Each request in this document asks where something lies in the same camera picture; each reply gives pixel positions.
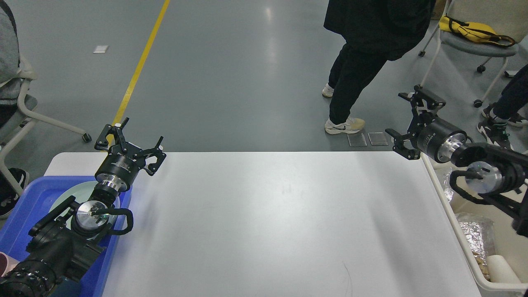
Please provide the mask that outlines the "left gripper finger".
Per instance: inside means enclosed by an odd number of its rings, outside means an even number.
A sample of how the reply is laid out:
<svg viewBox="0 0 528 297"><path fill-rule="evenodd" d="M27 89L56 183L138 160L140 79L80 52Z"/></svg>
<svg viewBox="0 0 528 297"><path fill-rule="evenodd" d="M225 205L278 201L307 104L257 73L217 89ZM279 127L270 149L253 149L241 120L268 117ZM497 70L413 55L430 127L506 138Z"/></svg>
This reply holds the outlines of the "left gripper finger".
<svg viewBox="0 0 528 297"><path fill-rule="evenodd" d="M164 137L160 137L153 148L138 149L133 153L133 160L138 169L144 170L149 176L153 176L160 169L166 158L161 145L163 139Z"/></svg>
<svg viewBox="0 0 528 297"><path fill-rule="evenodd" d="M94 149L96 151L106 151L108 155L128 156L130 149L125 140L123 128L129 120L126 117L122 123L106 124L94 144Z"/></svg>

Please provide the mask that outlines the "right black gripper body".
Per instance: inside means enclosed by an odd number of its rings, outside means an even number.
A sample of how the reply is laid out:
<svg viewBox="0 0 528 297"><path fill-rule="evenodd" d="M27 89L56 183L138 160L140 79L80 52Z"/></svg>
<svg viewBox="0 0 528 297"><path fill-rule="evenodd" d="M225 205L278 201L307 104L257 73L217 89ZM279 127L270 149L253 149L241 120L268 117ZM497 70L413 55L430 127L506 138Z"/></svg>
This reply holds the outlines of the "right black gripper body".
<svg viewBox="0 0 528 297"><path fill-rule="evenodd" d="M451 161L456 151L467 148L466 142L466 132L436 117L417 134L415 148L437 163L447 163Z"/></svg>

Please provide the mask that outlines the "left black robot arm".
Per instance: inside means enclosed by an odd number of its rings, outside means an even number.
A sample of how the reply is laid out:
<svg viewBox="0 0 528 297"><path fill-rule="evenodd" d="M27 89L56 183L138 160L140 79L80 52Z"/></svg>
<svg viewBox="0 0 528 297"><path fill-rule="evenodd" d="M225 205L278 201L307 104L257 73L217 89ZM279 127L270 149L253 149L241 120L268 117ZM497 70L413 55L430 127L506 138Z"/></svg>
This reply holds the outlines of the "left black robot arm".
<svg viewBox="0 0 528 297"><path fill-rule="evenodd" d="M98 137L94 148L107 156L87 200L67 197L28 231L29 255L1 278L2 297L47 297L64 279L78 282L104 251L99 244L104 237L132 231L132 211L115 201L130 190L140 170L153 176L166 154L163 137L145 150L126 141L127 122L107 124Z"/></svg>

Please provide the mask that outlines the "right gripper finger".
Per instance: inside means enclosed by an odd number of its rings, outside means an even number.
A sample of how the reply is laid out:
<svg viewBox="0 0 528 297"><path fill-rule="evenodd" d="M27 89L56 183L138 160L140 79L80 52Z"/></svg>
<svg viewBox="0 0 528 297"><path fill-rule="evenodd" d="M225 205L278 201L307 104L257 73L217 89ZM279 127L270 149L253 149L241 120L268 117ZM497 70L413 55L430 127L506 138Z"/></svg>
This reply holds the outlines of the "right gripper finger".
<svg viewBox="0 0 528 297"><path fill-rule="evenodd" d="M398 96L411 104L412 120L407 133L417 134L424 127L436 119L440 109L445 107L446 101L421 85L414 86L414 92L400 92Z"/></svg>
<svg viewBox="0 0 528 297"><path fill-rule="evenodd" d="M392 150L408 160L419 160L421 150L417 146L417 138L422 128L408 130L407 134L400 134L392 128L385 129L385 132L392 137L394 146Z"/></svg>

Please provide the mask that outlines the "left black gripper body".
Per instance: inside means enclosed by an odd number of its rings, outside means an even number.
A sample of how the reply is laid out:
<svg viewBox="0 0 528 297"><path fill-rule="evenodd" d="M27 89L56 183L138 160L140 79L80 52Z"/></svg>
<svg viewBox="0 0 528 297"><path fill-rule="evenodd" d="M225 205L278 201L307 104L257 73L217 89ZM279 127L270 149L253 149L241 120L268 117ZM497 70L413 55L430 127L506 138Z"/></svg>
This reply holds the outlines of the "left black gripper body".
<svg viewBox="0 0 528 297"><path fill-rule="evenodd" d="M120 145L111 146L108 155L94 175L95 179L100 184L104 180L113 180L114 184L119 185L117 189L119 192L130 190L139 170L145 165L143 160L134 159L134 154L140 150L140 147L133 144L128 145L126 151Z"/></svg>

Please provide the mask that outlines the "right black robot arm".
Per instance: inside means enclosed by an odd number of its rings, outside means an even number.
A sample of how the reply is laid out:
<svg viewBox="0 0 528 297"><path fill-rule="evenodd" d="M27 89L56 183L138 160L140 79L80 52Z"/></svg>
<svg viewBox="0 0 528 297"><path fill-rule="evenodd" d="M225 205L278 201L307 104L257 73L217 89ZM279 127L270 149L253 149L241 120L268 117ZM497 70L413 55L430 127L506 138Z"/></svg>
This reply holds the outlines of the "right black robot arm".
<svg viewBox="0 0 528 297"><path fill-rule="evenodd" d="M414 92L400 92L411 104L412 120L406 134L394 129L385 131L394 139L394 152L408 160L422 154L437 163L451 163L458 170L450 176L450 186L461 197L479 205L493 205L510 216L518 235L528 234L527 197L521 202L504 193L519 189L527 179L527 156L487 143L467 143L464 130L443 120L438 111L445 100L415 86Z"/></svg>

